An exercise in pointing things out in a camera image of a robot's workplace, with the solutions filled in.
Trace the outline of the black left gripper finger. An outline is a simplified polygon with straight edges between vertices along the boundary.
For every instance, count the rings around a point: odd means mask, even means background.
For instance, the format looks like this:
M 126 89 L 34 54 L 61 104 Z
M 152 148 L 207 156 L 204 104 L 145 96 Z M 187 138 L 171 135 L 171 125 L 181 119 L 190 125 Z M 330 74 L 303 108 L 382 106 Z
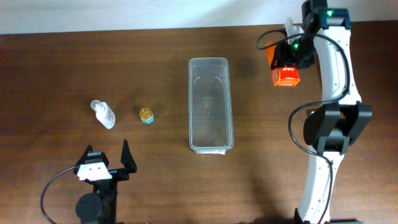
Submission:
M 85 163 L 87 160 L 88 154 L 93 152 L 93 148 L 91 145 L 88 145 L 83 153 L 83 155 L 79 158 L 78 162 L 75 164 L 76 166 L 80 166 Z
M 133 159 L 133 156 L 130 152 L 128 141 L 125 139 L 123 141 L 123 148 L 121 153 L 121 163 L 123 164 L 124 168 L 126 169 L 127 173 L 136 173 L 137 172 L 137 165 Z

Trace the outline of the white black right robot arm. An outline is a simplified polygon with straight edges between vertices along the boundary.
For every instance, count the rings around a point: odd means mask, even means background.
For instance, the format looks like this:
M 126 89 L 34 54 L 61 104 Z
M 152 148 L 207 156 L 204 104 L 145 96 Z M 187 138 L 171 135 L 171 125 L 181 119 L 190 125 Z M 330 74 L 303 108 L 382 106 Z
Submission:
M 351 20 L 344 8 L 330 8 L 324 0 L 302 4 L 303 26 L 287 22 L 284 39 L 274 44 L 270 68 L 307 68 L 317 59 L 322 81 L 322 99 L 294 109 L 315 111 L 303 126 L 309 155 L 305 190 L 295 209 L 295 223 L 330 223 L 330 202 L 338 168 L 372 118 L 355 85 L 349 52 Z

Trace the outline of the orange red medicine box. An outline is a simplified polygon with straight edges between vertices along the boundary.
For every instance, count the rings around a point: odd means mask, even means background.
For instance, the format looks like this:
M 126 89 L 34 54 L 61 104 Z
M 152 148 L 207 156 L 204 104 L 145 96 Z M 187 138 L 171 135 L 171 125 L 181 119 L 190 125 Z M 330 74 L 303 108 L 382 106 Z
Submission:
M 291 47 L 287 42 L 266 49 L 274 86 L 295 87 L 300 82 Z

